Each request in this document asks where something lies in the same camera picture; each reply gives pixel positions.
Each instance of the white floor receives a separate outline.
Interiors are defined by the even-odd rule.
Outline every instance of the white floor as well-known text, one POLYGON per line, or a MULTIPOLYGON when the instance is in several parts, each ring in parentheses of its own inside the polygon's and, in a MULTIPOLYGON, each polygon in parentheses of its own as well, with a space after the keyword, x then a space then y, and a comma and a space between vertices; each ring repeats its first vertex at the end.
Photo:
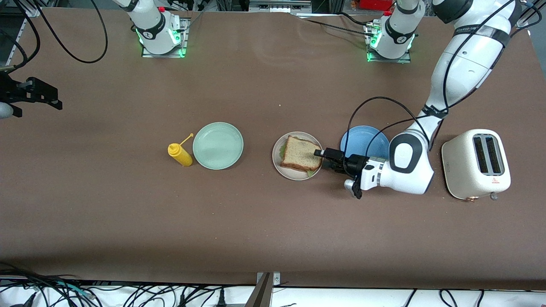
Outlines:
MULTIPOLYGON (((103 289, 117 288, 117 286, 102 286, 103 289)), ((55 291, 46 289, 49 304, 53 304, 60 296, 55 291)), ((232 287, 225 289, 225 300, 228 304, 244 304, 249 298, 253 287, 232 287)), ((133 288, 123 288, 115 291, 93 290, 104 307, 122 307, 127 298, 135 291, 133 288)), ((165 293, 159 297, 164 299, 165 306, 173 306, 175 297, 180 298, 182 289, 165 293)), ((276 288, 272 295, 271 307, 286 307, 295 303, 295 307, 403 307, 412 290, 389 290, 389 289, 332 289, 332 288, 276 288)), ((0 293, 0 306, 12 306, 23 304, 27 298, 34 293, 34 290, 24 290, 22 287, 14 287, 0 293)), ((474 307, 479 298, 479 291, 453 290, 456 303, 460 307, 474 307)), ((151 294, 143 295, 133 304, 140 306, 151 294)), ((206 297, 205 294, 192 302, 188 307, 200 307, 206 297)), ((205 303, 206 307, 214 307, 218 302, 219 291, 205 303)), ((68 306, 66 301, 55 307, 68 306)), ((146 307, 163 307, 161 300, 154 300, 145 304, 146 307)), ((446 307, 438 296, 438 290, 418 290, 413 297, 410 306, 418 307, 446 307)), ((522 292, 522 291, 486 291, 481 307, 545 307, 546 293, 544 292, 522 292)), ((43 296, 38 293, 34 300, 33 307, 46 307, 43 296)))

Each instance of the plate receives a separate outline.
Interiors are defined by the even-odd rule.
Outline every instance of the plate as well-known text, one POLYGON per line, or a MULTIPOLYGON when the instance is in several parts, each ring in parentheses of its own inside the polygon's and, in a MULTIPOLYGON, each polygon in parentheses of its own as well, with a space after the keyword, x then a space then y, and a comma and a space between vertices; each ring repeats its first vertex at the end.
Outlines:
POLYGON ((213 122, 203 127, 193 140, 193 155, 208 169, 224 169, 241 157, 242 135, 226 122, 213 122))
MULTIPOLYGON (((366 148, 379 130, 370 126, 356 126, 349 130, 349 144, 347 145, 346 157, 350 157, 352 154, 366 156, 366 148)), ((345 148, 345 140, 347 139, 347 132, 341 138, 340 150, 345 148)), ((389 158, 389 140, 387 137, 380 133, 373 140, 368 150, 368 157, 389 158)))
POLYGON ((310 135, 308 133, 305 133, 305 132, 298 132, 298 131, 290 132, 290 133, 287 133, 287 134, 281 136, 281 138, 279 140, 277 140, 277 142, 273 146, 273 153, 271 154, 271 157, 273 159, 273 165, 275 166, 275 168, 277 169, 277 171, 281 175, 283 175, 284 177, 286 177, 288 179, 291 179, 291 180, 301 181, 301 180, 306 180, 306 179, 309 179, 309 178, 315 176, 318 173, 318 171, 321 169, 322 163, 321 163, 321 166, 315 171, 315 173, 311 177, 309 177, 307 172, 301 172, 299 170, 281 167, 281 162, 282 162, 281 147, 282 147, 282 145, 284 145, 286 143, 286 141, 288 140, 289 135, 291 135, 293 137, 300 138, 302 140, 311 141, 311 142, 317 144, 322 149, 321 144, 312 135, 310 135))

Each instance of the white toaster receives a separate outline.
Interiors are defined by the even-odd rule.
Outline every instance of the white toaster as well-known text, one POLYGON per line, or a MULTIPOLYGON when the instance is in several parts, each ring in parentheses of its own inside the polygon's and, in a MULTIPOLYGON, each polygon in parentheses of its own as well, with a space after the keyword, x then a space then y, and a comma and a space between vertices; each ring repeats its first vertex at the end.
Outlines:
POLYGON ((491 130, 472 129, 443 144, 442 164, 447 189, 459 199, 496 200, 510 186, 505 149, 491 130))

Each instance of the gray floor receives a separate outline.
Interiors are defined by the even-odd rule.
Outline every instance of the gray floor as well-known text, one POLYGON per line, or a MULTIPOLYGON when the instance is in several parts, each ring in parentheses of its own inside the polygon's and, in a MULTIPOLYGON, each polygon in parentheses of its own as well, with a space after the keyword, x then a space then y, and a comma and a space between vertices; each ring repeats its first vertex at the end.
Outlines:
MULTIPOLYGON (((95 0, 99 9, 120 9, 112 0, 95 0)), ((90 0, 59 0, 58 6, 69 8, 93 8, 90 0)), ((0 27, 15 36, 19 31, 22 17, 0 15, 0 27)), ((546 78, 546 20, 530 28, 531 40, 546 78)), ((527 35, 525 31, 518 35, 527 35)), ((11 52, 12 45, 0 36, 0 65, 3 65, 11 52)))

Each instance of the green plate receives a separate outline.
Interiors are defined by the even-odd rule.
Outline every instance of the green plate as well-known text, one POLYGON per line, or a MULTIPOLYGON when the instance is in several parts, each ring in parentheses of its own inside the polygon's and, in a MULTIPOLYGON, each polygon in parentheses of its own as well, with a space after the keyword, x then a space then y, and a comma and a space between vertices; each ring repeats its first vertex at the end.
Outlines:
POLYGON ((242 135, 226 122, 213 122, 203 127, 193 140, 193 155, 208 169, 224 169, 241 157, 242 135))

